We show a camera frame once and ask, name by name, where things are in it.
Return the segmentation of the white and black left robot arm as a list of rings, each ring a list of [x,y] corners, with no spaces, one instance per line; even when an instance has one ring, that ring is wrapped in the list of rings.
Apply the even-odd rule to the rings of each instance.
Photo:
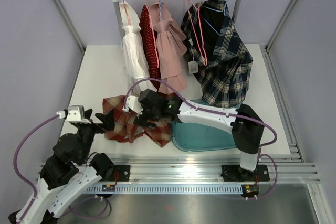
[[[52,149],[52,156],[43,165],[36,185],[18,170],[19,151],[15,151],[15,173],[33,189],[33,193],[21,210],[8,216],[10,223],[56,223],[66,208],[90,185],[117,177],[115,164],[105,153],[89,157],[95,135],[114,130],[114,111],[96,113],[100,123],[95,123],[90,118],[91,115],[91,109],[85,110],[82,105],[73,105],[58,111],[55,116],[29,132],[32,135],[54,119],[63,119],[77,128],[76,133],[60,137]]]

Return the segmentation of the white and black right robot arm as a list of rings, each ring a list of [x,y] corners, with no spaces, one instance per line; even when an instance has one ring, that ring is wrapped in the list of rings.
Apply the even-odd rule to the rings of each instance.
[[[125,106],[137,114],[134,123],[154,129],[156,122],[195,123],[213,127],[232,135],[240,151],[236,168],[224,169],[222,176],[227,181],[248,181],[257,177],[260,141],[265,125],[248,105],[235,109],[201,106],[178,96],[166,98],[147,89],[140,95],[127,97]]]

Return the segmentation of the red plaid skirt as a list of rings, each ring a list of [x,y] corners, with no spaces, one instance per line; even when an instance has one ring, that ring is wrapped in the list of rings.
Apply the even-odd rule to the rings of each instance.
[[[165,121],[156,122],[154,129],[135,125],[135,113],[125,113],[122,110],[124,98],[125,96],[120,95],[102,100],[103,113],[113,111],[114,116],[114,130],[106,131],[104,138],[120,143],[133,143],[135,139],[146,135],[159,147],[164,147],[172,140],[170,127]]]

